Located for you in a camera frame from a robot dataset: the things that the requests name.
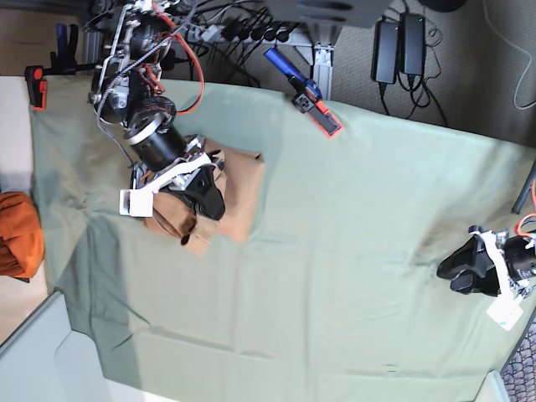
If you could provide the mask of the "light orange T-shirt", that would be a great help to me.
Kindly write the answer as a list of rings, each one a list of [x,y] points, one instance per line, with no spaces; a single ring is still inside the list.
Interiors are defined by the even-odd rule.
[[[239,243],[248,240],[265,172],[260,152],[227,147],[208,138],[204,150],[224,159],[224,169],[213,174],[225,203],[223,217],[215,221],[199,216],[183,201],[160,192],[154,196],[153,215],[143,220],[146,228],[174,238],[195,255],[202,255],[216,234]]]

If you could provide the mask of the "green table cloth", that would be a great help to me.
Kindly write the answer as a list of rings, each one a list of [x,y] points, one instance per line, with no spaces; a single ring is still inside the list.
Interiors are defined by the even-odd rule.
[[[528,147],[334,102],[325,137],[278,92],[209,85],[184,134],[260,152],[249,239],[196,256],[118,212],[130,173],[86,77],[31,116],[47,282],[104,375],[180,401],[469,401],[510,331],[436,276],[468,228],[512,227]]]

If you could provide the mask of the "blue clamp at middle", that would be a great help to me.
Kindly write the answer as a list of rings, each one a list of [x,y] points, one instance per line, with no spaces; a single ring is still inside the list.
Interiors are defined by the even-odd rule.
[[[276,48],[264,52],[264,56],[286,77],[296,94],[292,104],[315,122],[323,134],[332,138],[343,126],[323,103],[322,92],[314,80],[307,79],[298,68]]]

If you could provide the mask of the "blue clamp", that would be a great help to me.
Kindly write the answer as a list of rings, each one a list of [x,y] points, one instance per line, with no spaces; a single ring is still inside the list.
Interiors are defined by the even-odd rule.
[[[29,104],[33,111],[44,111],[47,100],[47,76],[76,75],[78,72],[91,71],[96,63],[79,64],[76,51],[79,40],[79,27],[76,24],[56,25],[57,50],[50,53],[50,67],[42,65],[27,66],[24,79],[27,85]]]
[[[323,103],[322,92],[314,80],[307,79],[298,68],[276,48],[264,52],[264,56],[286,77],[296,94],[292,104],[315,122],[323,134],[332,138],[343,126]]]

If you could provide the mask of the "dark orange cloth pile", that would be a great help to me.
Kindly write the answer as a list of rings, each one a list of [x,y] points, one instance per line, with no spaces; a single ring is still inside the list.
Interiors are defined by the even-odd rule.
[[[44,235],[32,199],[1,194],[1,276],[29,283],[44,259]]]

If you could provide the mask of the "blue clamp at left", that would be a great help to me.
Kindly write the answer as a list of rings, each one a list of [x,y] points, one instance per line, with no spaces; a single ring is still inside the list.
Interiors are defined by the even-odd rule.
[[[50,53],[50,67],[42,65],[27,66],[24,79],[27,85],[29,104],[33,111],[44,111],[47,100],[47,76],[76,75],[78,72],[91,71],[96,63],[79,64],[76,51],[79,40],[79,27],[76,24],[56,25],[57,50]]]

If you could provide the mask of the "grey plastic bin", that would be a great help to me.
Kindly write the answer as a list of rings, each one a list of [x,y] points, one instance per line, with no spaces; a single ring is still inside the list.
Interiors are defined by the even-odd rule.
[[[2,401],[110,401],[96,345],[55,292],[1,345]]]

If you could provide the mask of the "black power adapter left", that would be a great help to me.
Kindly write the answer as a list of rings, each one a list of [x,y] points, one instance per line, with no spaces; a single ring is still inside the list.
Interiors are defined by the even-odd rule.
[[[380,84],[392,85],[397,73],[399,24],[380,20],[375,24],[371,78]]]

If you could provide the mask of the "black power adapter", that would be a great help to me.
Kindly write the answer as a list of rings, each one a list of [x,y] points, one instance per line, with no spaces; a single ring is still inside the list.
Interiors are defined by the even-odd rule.
[[[425,18],[416,13],[403,13],[400,29],[400,71],[422,76],[425,72]]]
[[[399,24],[380,20],[375,24],[371,78],[380,84],[392,85],[397,73]]]

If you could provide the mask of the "black power adapter right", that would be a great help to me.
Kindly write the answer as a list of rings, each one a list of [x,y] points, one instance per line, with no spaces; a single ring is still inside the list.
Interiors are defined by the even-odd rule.
[[[403,13],[400,29],[400,71],[422,76],[425,72],[425,18],[416,13]]]

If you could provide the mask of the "aluminium frame post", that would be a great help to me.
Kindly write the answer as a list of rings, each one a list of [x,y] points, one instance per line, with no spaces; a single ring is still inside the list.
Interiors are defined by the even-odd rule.
[[[333,55],[342,28],[335,24],[309,23],[312,42],[312,79],[324,100],[332,98]]]

